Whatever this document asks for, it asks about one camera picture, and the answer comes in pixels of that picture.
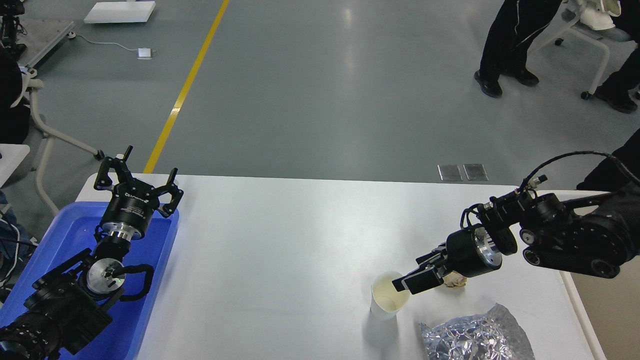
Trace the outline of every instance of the gray floor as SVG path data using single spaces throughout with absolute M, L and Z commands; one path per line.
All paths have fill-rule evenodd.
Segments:
M 89 39 L 157 50 L 143 61 L 65 39 L 39 66 L 41 112 L 109 155 L 132 144 L 130 168 L 141 172 L 221 2 L 159 1 L 146 24 L 85 25 L 95 1 L 27 1 L 28 17 L 71 19 Z M 231 0 L 155 172 L 439 182 L 438 164 L 482 163 L 489 183 L 517 184 L 556 154 L 619 147 L 638 114 L 580 99 L 598 53 L 579 39 L 529 58 L 539 86 L 502 78 L 502 99 L 480 92 L 472 75 L 500 4 Z M 634 44 L 610 48 L 605 75 Z M 546 187 L 575 188 L 599 161 L 552 165 Z M 45 187 L 63 206 L 97 168 L 58 142 Z M 52 217 L 32 181 L 6 193 L 41 236 Z

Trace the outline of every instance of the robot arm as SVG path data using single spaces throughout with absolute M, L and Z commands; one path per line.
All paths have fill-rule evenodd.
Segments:
M 11 360 L 57 359 L 60 348 L 76 354 L 96 338 L 113 320 L 107 313 L 119 301 L 142 299 L 150 290 L 154 268 L 147 264 L 124 266 L 122 260 L 131 242 L 142 239 L 158 210 L 169 217 L 182 198 L 173 182 L 173 169 L 166 185 L 154 188 L 133 178 L 126 160 L 105 158 L 94 188 L 113 194 L 94 237 L 93 250 L 84 249 L 43 275 L 33 284 L 35 293 L 24 305 L 27 312 L 0 328 L 0 358 Z M 113 169 L 119 183 L 112 186 L 108 171 Z M 169 203 L 159 197 L 170 193 Z M 127 274 L 144 273 L 143 288 L 124 295 Z
M 474 277 L 498 270 L 502 255 L 517 251 L 509 230 L 513 224 L 520 224 L 520 237 L 527 245 L 522 254 L 534 266 L 610 279 L 619 274 L 620 265 L 638 255 L 637 178 L 631 177 L 634 181 L 616 193 L 561 202 L 553 193 L 538 197 L 535 188 L 547 178 L 531 177 L 513 192 L 466 209 L 461 229 L 417 258 L 418 269 L 393 280 L 396 290 L 416 294 L 441 285 L 442 278 L 453 271 Z M 598 208 L 584 216 L 574 211 L 594 205 Z M 470 214 L 477 217 L 478 224 L 470 223 Z

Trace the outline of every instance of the crumpled aluminum foil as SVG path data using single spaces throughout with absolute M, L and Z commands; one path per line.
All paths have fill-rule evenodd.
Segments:
M 534 360 L 526 333 L 506 307 L 430 329 L 420 323 L 429 360 Z

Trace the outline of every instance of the white cup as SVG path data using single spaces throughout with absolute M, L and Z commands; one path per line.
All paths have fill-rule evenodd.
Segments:
M 389 320 L 396 316 L 409 300 L 409 291 L 398 292 L 391 280 L 401 277 L 402 274 L 395 271 L 380 274 L 371 286 L 371 313 L 379 320 Z

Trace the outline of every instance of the metal frame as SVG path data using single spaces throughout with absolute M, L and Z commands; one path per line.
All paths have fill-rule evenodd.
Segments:
M 44 186 L 42 184 L 44 178 L 44 172 L 47 169 L 47 165 L 49 164 L 49 160 L 51 158 L 51 153 L 53 151 L 53 145 L 55 139 L 60 139 L 64 142 L 67 142 L 81 150 L 89 152 L 93 154 L 93 157 L 96 160 L 101 160 L 104 158 L 104 153 L 102 150 L 98 150 L 96 148 L 90 147 L 89 145 L 72 138 L 69 135 L 66 135 L 58 130 L 55 130 L 51 126 L 48 126 L 44 123 L 40 116 L 40 112 L 38 110 L 38 90 L 44 88 L 44 83 L 39 79 L 30 79 L 27 90 L 29 92 L 29 101 L 31 102 L 31 117 L 33 118 L 34 127 L 42 133 L 42 138 L 45 140 L 44 150 L 42 152 L 42 156 L 40 157 L 40 161 L 38 165 L 35 166 L 37 160 L 34 160 L 34 167 L 36 172 L 35 176 L 35 184 L 36 191 L 42 201 L 49 207 L 51 213 L 55 216 L 58 214 L 58 207 L 51 200 L 47 192 L 44 190 Z
M 602 40 L 604 39 L 602 35 L 598 34 L 596 31 L 590 31 L 588 29 L 578 27 L 578 23 L 580 21 L 580 13 L 575 14 L 575 17 L 569 20 L 564 26 L 562 26 L 562 28 L 560 28 L 558 32 L 554 33 L 552 36 L 548 37 L 546 40 L 541 41 L 535 48 L 530 49 L 527 55 L 531 55 L 539 51 L 541 48 L 545 47 L 550 42 L 556 42 L 559 40 L 560 43 L 556 42 L 556 45 L 561 44 L 562 42 L 561 36 L 565 33 L 571 33 L 572 35 L 575 35 L 577 38 L 582 39 L 583 41 L 602 50 L 603 52 L 602 60 L 600 60 L 600 64 L 598 65 L 598 70 L 596 71 L 595 77 L 591 82 L 591 86 L 589 87 L 588 91 L 582 92 L 580 95 L 581 98 L 586 100 L 586 99 L 589 99 L 595 93 L 596 88 L 600 84 L 600 80 L 602 79 L 604 70 L 607 67 L 607 64 L 609 63 L 609 55 L 611 52 L 609 50 L 609 47 L 602 42 Z

